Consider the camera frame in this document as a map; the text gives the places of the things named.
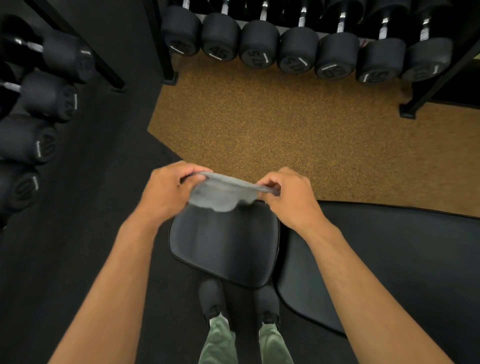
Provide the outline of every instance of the forearm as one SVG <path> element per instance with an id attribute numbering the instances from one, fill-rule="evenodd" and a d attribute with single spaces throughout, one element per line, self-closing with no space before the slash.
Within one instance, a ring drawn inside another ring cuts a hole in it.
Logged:
<path id="1" fill-rule="evenodd" d="M 133 213 L 50 363 L 134 363 L 157 225 Z"/>
<path id="2" fill-rule="evenodd" d="M 451 363 L 326 219 L 301 234 L 362 364 Z"/>

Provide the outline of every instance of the leg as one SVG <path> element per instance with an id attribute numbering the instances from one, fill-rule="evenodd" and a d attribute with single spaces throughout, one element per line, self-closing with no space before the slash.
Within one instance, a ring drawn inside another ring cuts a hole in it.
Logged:
<path id="1" fill-rule="evenodd" d="M 263 364 L 293 364 L 283 337 L 278 332 L 280 302 L 272 286 L 255 292 L 255 309 L 260 328 L 259 343 Z"/>
<path id="2" fill-rule="evenodd" d="M 235 333 L 230 331 L 222 282 L 209 278 L 199 288 L 200 304 L 210 331 L 199 364 L 238 364 Z"/>

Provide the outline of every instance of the black rubber flooring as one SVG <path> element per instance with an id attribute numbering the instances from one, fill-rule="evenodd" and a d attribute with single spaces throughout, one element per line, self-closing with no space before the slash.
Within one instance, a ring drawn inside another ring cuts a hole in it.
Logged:
<path id="1" fill-rule="evenodd" d="M 64 146 L 41 169 L 39 202 L 0 236 L 0 362 L 46 363 L 101 269 L 120 224 L 152 169 L 179 159 L 147 131 L 161 77 L 139 0 L 52 0 L 127 82 L 111 92 L 100 76 L 80 86 L 80 112 L 60 126 Z M 3 12 L 45 24 L 22 2 Z M 168 227 L 153 252 L 138 363 L 195 363 L 206 338 L 197 284 L 202 273 L 176 261 Z M 226 285 L 241 363 L 260 363 L 252 294 Z M 282 307 L 296 363 L 355 363 L 348 341 Z"/>

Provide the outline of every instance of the green pants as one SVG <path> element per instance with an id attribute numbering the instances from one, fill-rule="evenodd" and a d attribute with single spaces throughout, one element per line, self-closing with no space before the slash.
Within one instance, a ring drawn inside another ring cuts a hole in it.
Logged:
<path id="1" fill-rule="evenodd" d="M 292 357 L 275 324 L 263 325 L 259 331 L 260 354 L 263 364 L 293 364 Z M 235 333 L 227 320 L 218 316 L 210 320 L 208 333 L 198 364 L 238 364 Z"/>

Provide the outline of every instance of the weight bench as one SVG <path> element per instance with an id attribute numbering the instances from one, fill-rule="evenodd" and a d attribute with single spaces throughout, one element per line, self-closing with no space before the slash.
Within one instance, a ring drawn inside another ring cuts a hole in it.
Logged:
<path id="1" fill-rule="evenodd" d="M 452 359 L 478 354 L 480 219 L 429 210 L 319 202 L 352 249 Z M 255 290 L 271 278 L 294 313 L 344 333 L 306 242 L 263 202 L 228 213 L 187 206 L 170 226 L 180 261 Z"/>

